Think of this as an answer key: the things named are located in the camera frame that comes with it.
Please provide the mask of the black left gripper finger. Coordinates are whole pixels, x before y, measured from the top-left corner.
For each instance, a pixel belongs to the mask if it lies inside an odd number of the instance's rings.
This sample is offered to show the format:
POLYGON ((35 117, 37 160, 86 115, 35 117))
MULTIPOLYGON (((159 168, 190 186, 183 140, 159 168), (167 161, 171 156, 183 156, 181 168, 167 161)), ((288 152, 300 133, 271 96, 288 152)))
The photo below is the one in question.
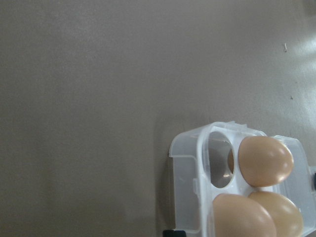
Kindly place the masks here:
POLYGON ((164 230, 163 237, 186 237, 186 232, 183 230, 164 230))

